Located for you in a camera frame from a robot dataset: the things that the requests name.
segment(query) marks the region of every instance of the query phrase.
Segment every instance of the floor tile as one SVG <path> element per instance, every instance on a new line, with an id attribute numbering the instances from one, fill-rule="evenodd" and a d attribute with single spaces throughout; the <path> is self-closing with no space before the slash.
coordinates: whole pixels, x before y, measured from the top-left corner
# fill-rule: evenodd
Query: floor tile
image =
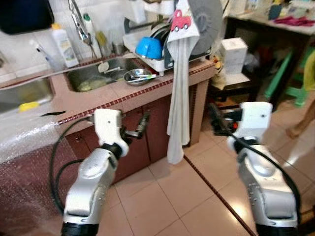
<path id="1" fill-rule="evenodd" d="M 218 144 L 226 139 L 225 136 L 216 136 L 213 134 L 212 126 L 210 124 L 210 119 L 205 116 L 202 120 L 201 131 L 204 132 L 208 137 L 213 139 L 213 141 Z"/>
<path id="2" fill-rule="evenodd" d="M 267 145 L 271 151 L 277 151 L 289 141 L 290 138 L 286 135 L 285 129 L 271 122 L 264 133 L 262 144 Z"/>
<path id="3" fill-rule="evenodd" d="M 300 135 L 299 139 L 315 144 L 315 120 L 313 120 L 307 129 Z"/>
<path id="4" fill-rule="evenodd" d="M 315 205 L 315 184 L 312 185 L 303 195 L 302 195 L 302 209 L 301 212 L 312 209 Z"/>
<path id="5" fill-rule="evenodd" d="M 105 206 L 103 211 L 108 211 L 110 208 L 120 203 L 116 188 L 112 186 L 106 192 Z"/>
<path id="6" fill-rule="evenodd" d="M 276 153 L 315 181 L 315 143 L 303 139 L 291 140 Z"/>
<path id="7" fill-rule="evenodd" d="M 314 99 L 315 99 L 315 92 L 313 92 L 312 94 L 309 94 L 309 97 L 305 101 L 304 106 L 301 108 L 296 108 L 296 111 L 298 113 L 304 115 L 306 113 L 306 111 L 308 110 L 309 106 L 311 105 L 311 103 L 314 101 Z"/>
<path id="8" fill-rule="evenodd" d="M 274 122 L 282 128 L 289 128 L 300 122 L 301 119 L 303 119 L 303 116 L 297 112 L 296 109 L 289 111 L 275 111 L 271 116 L 271 122 Z"/>
<path id="9" fill-rule="evenodd" d="M 283 160 L 278 154 L 273 153 L 273 157 L 278 160 L 281 167 L 293 179 L 294 183 L 299 189 L 300 194 L 303 194 L 312 184 L 312 181 L 295 167 Z"/>
<path id="10" fill-rule="evenodd" d="M 295 99 L 289 99 L 285 100 L 282 103 L 280 103 L 277 107 L 277 111 L 289 111 L 293 109 L 299 109 L 298 107 L 295 106 Z"/>
<path id="11" fill-rule="evenodd" d="M 102 215 L 98 236 L 133 236 L 124 209 L 118 204 Z"/>
<path id="12" fill-rule="evenodd" d="M 231 150 L 228 146 L 227 146 L 227 139 L 224 139 L 222 142 L 218 143 L 218 146 L 220 148 L 222 148 L 230 157 L 235 158 L 237 156 L 236 151 Z"/>
<path id="13" fill-rule="evenodd" d="M 182 221 L 177 220 L 162 232 L 157 234 L 157 236 L 190 236 L 190 234 Z"/>
<path id="14" fill-rule="evenodd" d="M 184 154 L 188 157 L 193 157 L 213 147 L 213 145 L 215 145 L 215 142 L 205 133 L 200 132 L 199 142 L 184 148 Z"/>
<path id="15" fill-rule="evenodd" d="M 192 236 L 247 236 L 248 233 L 228 209 L 213 196 L 182 217 Z"/>
<path id="16" fill-rule="evenodd" d="M 233 180 L 219 192 L 245 223 L 255 232 L 255 222 L 252 216 L 251 205 L 248 200 L 248 193 L 241 179 L 237 178 Z"/>
<path id="17" fill-rule="evenodd" d="M 123 201 L 123 206 L 135 236 L 154 236 L 178 219 L 157 182 Z"/>
<path id="18" fill-rule="evenodd" d="M 115 187 L 120 200 L 123 201 L 154 181 L 151 171 L 148 168 L 144 168 L 116 183 Z"/>
<path id="19" fill-rule="evenodd" d="M 190 159 L 217 190 L 238 176 L 236 157 L 229 156 L 218 145 Z"/>
<path id="20" fill-rule="evenodd" d="M 181 161 L 178 167 L 173 167 L 164 158 L 151 165 L 150 169 L 179 216 L 186 214 L 213 195 L 213 192 L 185 160 Z M 169 173 L 164 172 L 161 175 L 161 169 L 169 170 Z"/>

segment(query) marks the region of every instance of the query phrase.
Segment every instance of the white towel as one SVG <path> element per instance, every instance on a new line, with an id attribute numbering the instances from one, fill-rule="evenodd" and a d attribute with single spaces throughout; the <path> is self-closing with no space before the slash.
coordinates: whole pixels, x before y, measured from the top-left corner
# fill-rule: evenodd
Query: white towel
<path id="1" fill-rule="evenodd" d="M 174 82 L 167 134 L 170 135 L 167 160 L 179 163 L 184 157 L 182 145 L 189 143 L 189 57 L 199 40 L 187 0 L 179 0 L 174 12 L 167 48 L 174 59 Z"/>

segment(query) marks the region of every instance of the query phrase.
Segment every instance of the stainless steel sink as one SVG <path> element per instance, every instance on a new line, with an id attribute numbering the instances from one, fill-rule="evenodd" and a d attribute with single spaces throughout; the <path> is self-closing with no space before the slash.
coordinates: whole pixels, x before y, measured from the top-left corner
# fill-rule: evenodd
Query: stainless steel sink
<path id="1" fill-rule="evenodd" d="M 105 86 L 116 82 L 123 77 L 124 73 L 129 70 L 139 68 L 134 63 L 133 59 L 114 58 L 107 61 L 109 69 L 120 67 L 119 71 L 113 71 L 109 73 L 99 73 L 98 64 L 91 65 L 89 67 L 70 71 L 66 74 L 66 77 L 72 86 L 72 89 L 76 92 L 86 92 L 99 87 Z"/>
<path id="2" fill-rule="evenodd" d="M 44 104 L 51 101 L 53 97 L 54 93 L 48 77 L 0 88 L 0 114 L 17 111 L 23 103 Z"/>

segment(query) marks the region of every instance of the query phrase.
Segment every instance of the black cable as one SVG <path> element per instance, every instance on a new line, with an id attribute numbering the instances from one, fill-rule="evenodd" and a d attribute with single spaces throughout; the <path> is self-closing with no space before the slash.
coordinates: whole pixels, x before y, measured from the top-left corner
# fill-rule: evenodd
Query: black cable
<path id="1" fill-rule="evenodd" d="M 55 188 L 54 188 L 54 161 L 55 161 L 55 157 L 56 157 L 56 152 L 57 152 L 57 147 L 59 145 L 59 143 L 62 141 L 62 139 L 65 137 L 65 135 L 67 134 L 67 132 L 73 127 L 75 126 L 77 123 L 80 123 L 82 121 L 85 120 L 89 120 L 89 118 L 81 118 L 79 120 L 76 120 L 74 123 L 72 123 L 58 138 L 57 142 L 55 142 L 54 146 L 53 146 L 53 151 L 51 154 L 51 158 L 50 158 L 50 162 L 49 162 L 49 186 L 50 186 L 50 192 L 51 192 L 51 196 L 53 198 L 53 202 L 56 205 L 58 211 L 60 212 L 60 214 L 63 214 L 63 205 L 60 201 L 60 199 L 58 199 L 56 192 L 55 192 Z"/>
<path id="2" fill-rule="evenodd" d="M 64 210 L 64 204 L 62 204 L 61 199 L 60 199 L 60 195 L 59 195 L 59 180 L 61 177 L 61 174 L 63 173 L 63 171 L 70 165 L 75 164 L 75 163 L 80 163 L 84 161 L 84 159 L 78 159 L 78 160 L 74 160 L 74 161 L 69 161 L 66 164 L 64 164 L 58 171 L 57 175 L 56 175 L 56 180 L 55 180 L 55 186 L 54 186 L 54 191 L 56 193 L 56 198 L 58 199 L 58 201 L 60 201 L 61 203 L 61 207 Z"/>
<path id="3" fill-rule="evenodd" d="M 289 185 L 289 187 L 292 190 L 292 193 L 295 197 L 296 200 L 296 212 L 297 212 L 297 218 L 298 218 L 298 224 L 301 223 L 301 214 L 300 214 L 300 208 L 301 208 L 301 196 L 299 193 L 299 190 L 296 186 L 296 184 L 294 183 L 293 179 L 285 172 L 285 170 L 275 161 L 273 161 L 269 156 L 267 156 L 266 154 L 258 151 L 257 149 L 254 149 L 253 147 L 249 146 L 247 143 L 243 142 L 241 139 L 239 139 L 238 137 L 236 137 L 225 125 L 225 123 L 222 121 L 221 116 L 219 117 L 219 121 L 222 125 L 222 127 L 226 130 L 226 132 L 229 134 L 229 136 L 233 137 L 238 143 L 240 143 L 242 146 L 244 146 L 245 148 L 257 153 L 258 155 L 264 157 L 266 160 L 268 160 L 269 162 L 271 162 L 276 168 L 278 168 L 282 174 L 284 175 L 284 179 L 286 180 L 287 184 Z"/>
<path id="4" fill-rule="evenodd" d="M 227 0 L 227 1 L 226 1 L 226 4 L 225 4 L 225 6 L 224 6 L 224 8 L 223 8 L 223 13 L 222 13 L 222 15 L 225 13 L 225 10 L 226 10 L 226 8 L 227 8 L 229 2 L 230 2 L 230 0 Z"/>

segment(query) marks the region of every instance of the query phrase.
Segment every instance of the dish soap bottle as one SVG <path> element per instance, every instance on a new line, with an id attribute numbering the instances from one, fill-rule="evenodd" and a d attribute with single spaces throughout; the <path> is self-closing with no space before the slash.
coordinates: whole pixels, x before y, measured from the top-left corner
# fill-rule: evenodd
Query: dish soap bottle
<path id="1" fill-rule="evenodd" d="M 52 36 L 56 42 L 59 52 L 62 55 L 67 67 L 73 67 L 79 64 L 79 61 L 73 51 L 71 42 L 68 38 L 67 32 L 61 29 L 57 23 L 51 25 L 53 28 Z"/>

